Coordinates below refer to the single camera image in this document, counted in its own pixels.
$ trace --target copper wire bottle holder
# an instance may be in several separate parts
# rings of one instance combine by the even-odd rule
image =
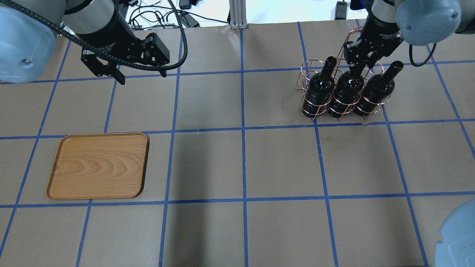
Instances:
[[[350,36],[352,34],[361,33],[361,31],[362,31],[362,27],[358,27],[358,28],[354,28],[354,29],[350,30],[350,32],[348,33],[348,35],[347,35],[347,37],[346,37],[346,39],[343,43],[346,43],[350,39]],[[336,64],[335,70],[332,72],[332,78],[335,79],[335,80],[338,80],[340,75],[343,73],[343,71],[340,70],[340,64],[341,64],[342,60],[344,60],[343,46],[340,49],[340,52],[338,53],[337,64]],[[345,111],[343,113],[336,112],[333,109],[331,109],[334,113],[341,114],[341,116],[338,117],[337,120],[340,120],[344,115],[346,115],[348,113],[351,113],[355,108],[357,108],[356,104],[359,101],[366,101],[366,102],[369,102],[371,104],[377,105],[377,107],[372,112],[370,112],[370,113],[364,112],[365,116],[363,116],[363,120],[366,120],[366,119],[368,119],[369,116],[371,116],[372,114],[377,113],[379,110],[381,110],[382,106],[385,103],[387,103],[389,101],[390,97],[391,97],[389,95],[383,101],[381,101],[379,103],[373,103],[369,99],[367,99],[366,97],[362,96],[361,92],[360,92],[358,94],[358,96],[356,97],[356,100],[353,103],[342,103],[337,98],[335,98],[334,93],[332,93],[332,96],[330,97],[330,99],[325,104],[323,104],[323,105],[314,105],[310,101],[308,101],[308,99],[305,98],[305,93],[308,90],[308,85],[309,85],[311,76],[313,76],[316,73],[319,73],[318,71],[316,71],[317,68],[312,66],[314,63],[320,63],[321,65],[324,64],[324,62],[319,60],[319,59],[309,59],[309,60],[305,61],[300,67],[299,77],[298,77],[298,80],[297,80],[297,84],[295,86],[296,90],[303,90],[304,91],[304,94],[303,94],[302,99],[300,101],[298,111],[302,112],[302,113],[309,114],[307,111],[305,111],[302,108],[304,101],[306,101],[310,106],[317,108],[317,111],[316,111],[315,114],[309,114],[310,116],[313,116],[311,118],[312,121],[315,120],[315,118],[318,115],[322,115],[323,113],[325,113],[326,111],[331,109],[331,108],[328,107],[328,104],[331,102],[332,99],[334,99],[335,101],[337,101],[338,103],[340,103],[342,105],[347,106],[347,108],[345,109]],[[379,61],[377,61],[376,64],[379,65],[379,67],[381,68],[381,71],[379,72],[379,74],[383,74],[384,73],[384,66]],[[363,79],[365,81],[365,84],[372,76],[375,75],[373,70],[370,70],[368,68],[365,68],[363,73],[364,73]]]

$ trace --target electrical wire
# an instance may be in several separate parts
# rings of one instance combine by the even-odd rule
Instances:
[[[166,21],[168,21],[168,16],[170,15],[169,13],[170,12],[173,12],[173,9],[172,8],[169,8],[169,7],[163,7],[163,6],[157,6],[157,5],[149,5],[149,6],[141,6],[141,8],[161,8],[161,9],[167,9],[167,10],[172,10],[172,11],[169,11],[165,14],[166,16]],[[139,8],[133,10],[131,13],[130,13],[130,16],[129,16],[129,24],[132,22],[132,16],[133,14],[138,10]],[[202,19],[206,19],[206,20],[211,20],[211,21],[216,21],[216,22],[221,22],[221,23],[226,23],[226,24],[229,24],[229,22],[227,21],[223,21],[223,20],[219,20],[219,19],[211,19],[211,18],[206,18],[206,17],[203,17],[201,15],[198,15],[198,14],[195,14],[195,13],[191,13],[191,12],[188,12],[188,11],[185,11],[185,10],[177,10],[180,14],[190,14],[190,15],[195,15],[197,17],[200,17]]]
[[[160,0],[160,1],[156,2],[156,3],[154,3],[153,5],[159,4],[161,1],[162,1],[162,0]],[[137,9],[138,9],[139,12],[140,12],[140,8],[142,8],[142,3],[143,3],[142,0],[140,0],[140,4],[137,5],[137,6],[138,6]],[[160,14],[160,18],[163,18],[163,15],[162,15],[162,13],[161,13],[160,11],[157,10],[157,11],[154,11],[154,12],[158,12],[158,13]],[[151,20],[149,20],[148,18],[146,18],[146,17],[143,16],[144,13],[146,13],[146,11],[140,12],[139,15],[140,15],[140,17],[141,17],[142,19],[144,19],[144,20],[146,20],[146,21],[148,21],[148,22],[154,23],[154,22],[158,22],[158,21],[160,20],[160,18],[158,17],[158,14],[155,14],[155,16],[157,17],[157,21],[151,21]]]
[[[180,21],[179,15],[178,15],[178,11],[175,8],[175,5],[172,3],[171,0],[168,0],[168,2],[170,3],[170,5],[173,9],[173,12],[175,13],[175,16],[176,16],[177,21],[178,21],[178,26],[180,27],[181,36],[183,38],[183,56],[181,57],[181,59],[177,63],[175,63],[173,65],[162,66],[162,67],[150,67],[150,66],[138,65],[138,64],[135,64],[133,62],[123,60],[121,58],[113,56],[109,53],[106,53],[103,50],[101,50],[99,48],[96,48],[96,47],[92,46],[91,44],[89,44],[89,43],[79,39],[78,37],[72,35],[71,33],[63,30],[60,26],[58,26],[58,25],[54,24],[53,22],[45,19],[44,17],[42,17],[42,16],[34,13],[33,11],[31,11],[31,10],[29,10],[29,9],[13,2],[12,0],[0,0],[0,3],[12,8],[16,11],[19,11],[19,12],[27,15],[28,17],[32,18],[32,19],[35,19],[35,20],[41,22],[42,24],[48,26],[48,28],[52,29],[53,31],[55,31],[55,32],[57,32],[61,35],[63,35],[64,37],[68,38],[69,40],[76,43],[77,45],[94,52],[98,57],[100,57],[104,60],[115,62],[119,65],[123,65],[123,66],[126,66],[126,67],[131,67],[131,68],[136,68],[136,69],[141,69],[141,70],[148,70],[148,71],[161,71],[161,70],[176,69],[179,66],[183,65],[183,63],[186,60],[186,57],[188,56],[188,43],[186,41],[185,31],[183,30],[183,25],[181,24],[181,21]]]
[[[435,43],[433,46],[432,46],[432,50],[430,51],[430,54],[429,56],[426,58],[426,60],[424,60],[424,62],[420,63],[420,64],[417,64],[417,63],[414,63],[414,60],[412,59],[412,45],[409,45],[409,60],[411,61],[411,64],[415,67],[421,67],[421,66],[424,66],[429,60],[430,58],[432,57],[432,55],[434,54],[434,51],[436,50],[436,46],[437,46],[437,43]]]
[[[157,20],[149,20],[149,19],[143,17],[143,15],[146,14],[146,13],[153,13],[153,14],[155,15],[155,17],[156,17]],[[135,16],[135,17],[131,20],[131,22],[134,22],[134,21],[137,22],[136,19],[137,19],[138,17],[142,17],[144,20],[146,20],[146,21],[148,21],[148,22],[151,22],[151,23],[159,22],[159,21],[161,20],[161,18],[158,16],[158,14],[155,13],[155,11],[151,11],[151,10],[146,10],[146,11],[140,12],[139,14],[137,14],[137,16]]]
[[[162,1],[162,0],[160,0],[160,1],[158,1],[158,2],[155,2],[155,3],[152,4],[152,5],[158,5],[158,4],[160,4],[161,1]],[[140,4],[137,4],[137,6],[138,6],[138,7],[141,7],[141,8],[144,8],[145,6],[142,6],[142,3],[143,3],[143,1],[140,0]]]
[[[138,31],[138,30],[145,30],[145,29],[152,29],[152,28],[159,28],[159,27],[163,27],[164,29],[166,27],[172,27],[172,29],[178,29],[179,27],[175,24],[157,24],[157,25],[153,25],[153,26],[149,26],[149,27],[143,27],[143,28],[140,28],[140,29],[134,29],[133,31]]]

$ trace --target blue tape grid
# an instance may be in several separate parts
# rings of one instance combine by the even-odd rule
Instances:
[[[180,49],[179,49],[179,57],[181,58],[181,51],[183,50],[183,39],[180,39]],[[159,262],[158,266],[163,266],[163,249],[165,247],[165,230],[167,225],[167,214],[168,214],[168,204],[169,204],[169,194],[170,194],[170,177],[171,177],[171,162],[173,159],[173,146],[175,142],[175,128],[176,128],[176,121],[177,121],[177,107],[178,107],[178,88],[180,85],[180,70],[181,67],[177,69],[177,80],[176,80],[176,87],[175,87],[175,104],[173,108],[173,124],[171,127],[171,139],[170,139],[170,154],[168,157],[168,171],[167,171],[167,185],[165,188],[165,202],[163,204],[163,219],[161,225],[161,238],[160,238],[160,253],[159,253]]]
[[[300,26],[300,22],[297,22],[298,32],[300,35],[300,42],[302,44],[302,52],[304,54],[304,61],[307,61],[307,52],[305,50],[305,42],[304,42],[304,35],[302,34],[302,27]],[[318,126],[317,120],[314,120],[313,126],[315,128],[315,137],[317,141],[317,150],[318,150],[318,160],[320,162],[320,172],[322,174],[322,184],[323,184],[323,193],[325,196],[325,205],[327,210],[327,219],[328,219],[328,228],[330,231],[330,241],[332,244],[332,252],[333,252],[333,262],[336,267],[338,267],[338,255],[336,251],[336,243],[335,243],[335,234],[333,232],[333,221],[332,221],[332,210],[330,208],[330,199],[328,198],[328,189],[326,185],[326,177],[325,177],[325,169],[323,166],[323,157],[322,157],[322,147],[320,144],[320,135],[318,133]]]
[[[302,34],[302,29],[301,25],[298,22],[298,30],[299,30],[299,35],[301,39],[301,44],[302,44],[302,51],[303,51],[303,56],[304,60],[306,60],[306,51],[305,51],[305,46],[304,46],[304,37]],[[109,77],[92,77],[92,78],[79,78],[79,79],[59,79],[59,76],[61,74],[61,70],[63,68],[70,42],[67,45],[65,54],[63,56],[61,66],[58,72],[58,75],[55,80],[43,80],[43,81],[35,81],[34,83],[45,83],[45,82],[51,82],[54,83],[53,89],[51,91],[50,98],[48,100],[48,104],[42,119],[42,123],[40,126],[40,129],[38,130],[37,135],[31,135],[31,136],[0,136],[0,140],[8,140],[8,139],[35,139],[35,144],[33,146],[32,153],[30,155],[30,158],[28,160],[27,168],[25,170],[25,174],[23,176],[23,180],[20,186],[19,193],[17,195],[17,199],[15,204],[13,205],[0,205],[1,208],[10,208],[12,209],[12,213],[10,216],[10,220],[7,225],[7,229],[5,231],[1,246],[0,246],[0,256],[3,252],[8,233],[12,224],[12,221],[15,216],[15,212],[17,208],[46,208],[46,207],[87,207],[86,211],[86,216],[85,216],[85,223],[83,227],[83,233],[81,236],[81,241],[80,241],[80,246],[78,249],[78,254],[77,254],[77,259],[76,259],[76,266],[79,266],[80,258],[81,258],[81,252],[82,252],[82,247],[84,244],[84,239],[86,235],[86,230],[87,230],[87,223],[89,219],[89,214],[90,214],[90,209],[91,207],[95,206],[130,206],[130,205],[164,205],[164,214],[163,214],[163,223],[162,223],[162,233],[161,233],[161,244],[160,244],[160,262],[159,266],[162,266],[162,260],[163,260],[163,248],[164,248],[164,239],[165,239],[165,229],[166,229],[166,215],[167,215],[167,208],[169,204],[191,204],[191,203],[225,203],[225,202],[242,202],[243,203],[243,223],[244,223],[244,251],[245,251],[245,265],[248,266],[248,245],[247,245],[247,202],[254,202],[254,201],[292,201],[292,200],[325,200],[326,207],[327,207],[327,216],[328,216],[328,223],[329,223],[329,230],[330,230],[330,235],[331,235],[331,242],[332,242],[332,250],[333,250],[333,258],[335,265],[338,266],[338,257],[337,257],[337,251],[336,251],[336,244],[334,240],[334,233],[333,233],[333,224],[332,224],[332,218],[331,218],[331,208],[330,208],[330,203],[329,200],[337,200],[337,199],[371,199],[371,198],[406,198],[408,200],[408,205],[409,205],[409,210],[411,213],[411,217],[414,223],[414,228],[416,231],[417,239],[419,242],[419,247],[421,250],[421,255],[424,260],[424,264],[428,266],[427,263],[427,257],[425,255],[424,247],[421,241],[420,233],[418,230],[417,226],[417,221],[416,217],[414,214],[414,210],[412,208],[412,203],[411,203],[411,198],[413,197],[427,197],[427,196],[455,196],[455,195],[475,195],[475,191],[456,191],[456,192],[430,192],[430,193],[409,193],[407,189],[407,185],[405,182],[404,178],[404,173],[402,170],[402,166],[400,164],[399,160],[399,154],[397,152],[396,144],[394,142],[394,137],[392,135],[392,130],[391,130],[391,125],[395,124],[424,124],[424,123],[454,123],[458,122],[461,125],[462,131],[465,135],[465,138],[467,140],[467,144],[469,145],[472,155],[475,158],[475,150],[473,148],[473,145],[470,141],[470,138],[468,137],[467,131],[464,127],[463,122],[474,122],[475,118],[468,118],[468,119],[462,119],[455,107],[455,104],[450,96],[450,93],[446,87],[446,84],[443,80],[443,77],[441,75],[441,72],[438,68],[438,65],[442,64],[465,64],[465,63],[475,63],[475,60],[461,60],[461,61],[436,61],[434,57],[432,57],[432,61],[428,62],[428,65],[433,65],[434,68],[437,71],[437,74],[439,76],[439,79],[442,83],[442,86],[446,92],[446,95],[452,105],[452,108],[454,110],[454,113],[456,114],[457,119],[448,119],[448,120],[427,120],[427,121],[389,121],[388,116],[386,113],[386,110],[383,110],[385,121],[384,122],[375,122],[375,123],[370,123],[368,125],[386,125],[388,128],[388,132],[390,134],[391,138],[391,143],[393,146],[393,150],[396,156],[397,164],[399,167],[399,172],[401,174],[401,180],[403,182],[404,186],[404,193],[403,194],[371,194],[371,195],[328,195],[328,190],[326,187],[326,180],[325,180],[325,173],[324,173],[324,167],[323,167],[323,157],[322,157],[322,151],[321,151],[321,146],[320,146],[320,138],[319,138],[319,133],[318,129],[321,127],[338,127],[338,126],[356,126],[356,125],[363,125],[362,123],[336,123],[336,124],[318,124],[315,122],[314,124],[305,124],[305,125],[276,125],[276,126],[265,126],[265,127],[246,127],[245,126],[245,119],[244,119],[244,74],[245,73],[251,73],[251,72],[271,72],[271,71],[296,71],[300,70],[300,68],[276,68],[276,69],[250,69],[250,70],[245,70],[244,69],[244,45],[243,45],[243,31],[240,31],[240,45],[241,45],[241,69],[240,70],[235,70],[235,71],[215,71],[215,72],[194,72],[194,73],[180,73],[180,69],[178,69],[176,74],[169,74],[169,76],[176,76],[177,77],[177,83],[176,83],[176,90],[175,90],[175,107],[174,107],[174,113],[173,113],[173,127],[171,131],[149,131],[149,132],[144,132],[146,134],[171,134],[171,145],[170,145],[170,155],[169,155],[169,166],[168,166],[168,173],[167,173],[167,187],[166,187],[166,196],[164,201],[130,201],[130,202],[101,202],[101,203],[94,203],[92,200],[89,200],[87,203],[55,203],[55,204],[19,204],[19,200],[21,197],[21,193],[23,190],[23,187],[25,185],[25,181],[29,172],[29,168],[31,165],[31,161],[33,158],[33,155],[36,150],[36,146],[38,144],[39,139],[47,139],[47,138],[62,138],[65,135],[41,135],[41,131],[43,128],[43,125],[46,120],[46,116],[48,114],[48,110],[56,89],[56,86],[59,82],[68,82],[68,81],[82,81],[82,80],[102,80],[102,79],[110,79]],[[180,55],[182,51],[182,42],[180,42]],[[178,103],[178,88],[179,88],[179,80],[180,76],[191,76],[191,75],[210,75],[210,74],[227,74],[227,73],[240,73],[241,74],[241,115],[242,115],[242,126],[240,128],[212,128],[212,129],[188,129],[188,130],[175,130],[175,123],[176,123],[176,111],[177,111],[177,103]],[[160,75],[138,75],[138,76],[127,76],[127,78],[141,78],[141,77],[156,77]],[[114,100],[114,95],[115,95],[115,88],[116,88],[117,82],[114,82],[114,87],[112,90],[111,94],[111,100],[109,103],[109,108],[107,112],[107,117],[106,117],[106,122],[104,124],[104,133],[107,132],[107,127],[108,127],[108,122],[109,122],[109,117],[112,109],[112,104]],[[246,146],[245,146],[245,132],[246,130],[259,130],[259,129],[285,129],[285,128],[310,128],[314,127],[315,128],[315,137],[316,137],[316,142],[317,142],[317,148],[318,148],[318,153],[319,153],[319,161],[320,161],[320,167],[321,167],[321,173],[322,173],[322,183],[324,187],[324,195],[323,196],[303,196],[303,197],[272,197],[272,198],[247,198],[247,189],[246,189]],[[243,153],[243,198],[235,198],[235,199],[209,199],[209,200],[169,200],[168,195],[169,195],[169,189],[170,189],[170,174],[171,174],[171,162],[172,162],[172,153],[173,153],[173,142],[174,142],[174,134],[175,133],[192,133],[192,132],[212,132],[212,131],[242,131],[242,153]]]
[[[243,29],[240,29],[241,50],[241,132],[242,132],[242,197],[244,223],[244,266],[249,267],[249,251],[247,245],[247,183],[246,183],[246,123],[244,119],[244,38]]]
[[[55,93],[56,86],[57,86],[58,80],[59,80],[59,76],[61,75],[61,70],[63,69],[64,61],[66,60],[67,52],[69,50],[70,45],[71,45],[71,41],[69,41],[67,43],[66,51],[64,53],[63,60],[61,61],[61,65],[59,67],[58,74],[56,75],[56,80],[55,80],[55,83],[53,85],[53,89],[51,90],[51,94],[49,95],[48,104],[46,105],[45,113],[43,114],[43,119],[41,120],[41,124],[40,124],[39,129],[38,129],[38,134],[35,138],[35,144],[33,145],[33,149],[31,151],[30,158],[28,159],[28,164],[27,164],[25,173],[23,175],[23,180],[21,181],[21,185],[20,185],[20,189],[18,191],[17,199],[15,201],[15,205],[13,205],[13,210],[11,211],[10,220],[8,221],[7,229],[5,230],[5,234],[3,236],[3,240],[2,240],[2,243],[0,245],[0,257],[1,257],[2,252],[3,252],[3,248],[5,247],[5,242],[7,241],[8,233],[9,233],[10,227],[11,227],[11,223],[13,222],[13,218],[15,217],[15,213],[16,213],[16,210],[17,210],[18,203],[20,201],[21,193],[23,192],[23,187],[25,186],[25,182],[26,182],[26,179],[27,179],[27,176],[28,176],[28,172],[29,172],[29,169],[30,169],[30,166],[31,166],[31,161],[33,160],[33,155],[35,154],[36,146],[38,145],[39,136],[41,135],[41,131],[43,130],[43,126],[45,125],[46,116],[48,115],[49,107],[51,106],[51,101],[53,100],[53,95]]]

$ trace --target wood grain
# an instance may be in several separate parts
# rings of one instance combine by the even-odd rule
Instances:
[[[66,136],[46,195],[53,200],[135,197],[142,190],[147,152],[143,133]]]

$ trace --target wine bottle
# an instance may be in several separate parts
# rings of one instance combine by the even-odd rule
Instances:
[[[374,109],[383,103],[394,91],[394,77],[402,70],[404,64],[398,60],[384,74],[377,74],[366,83],[361,92],[361,99],[356,104],[354,112],[364,117],[371,114]]]
[[[365,64],[358,63],[343,73],[336,83],[333,98],[328,104],[328,114],[334,118],[341,118],[354,108],[352,105],[358,100],[364,79],[361,76]]]
[[[320,73],[315,74],[308,84],[308,90],[302,103],[302,113],[310,118],[323,113],[332,91],[335,88],[335,80],[332,78],[333,69],[336,66],[336,58],[328,57]]]

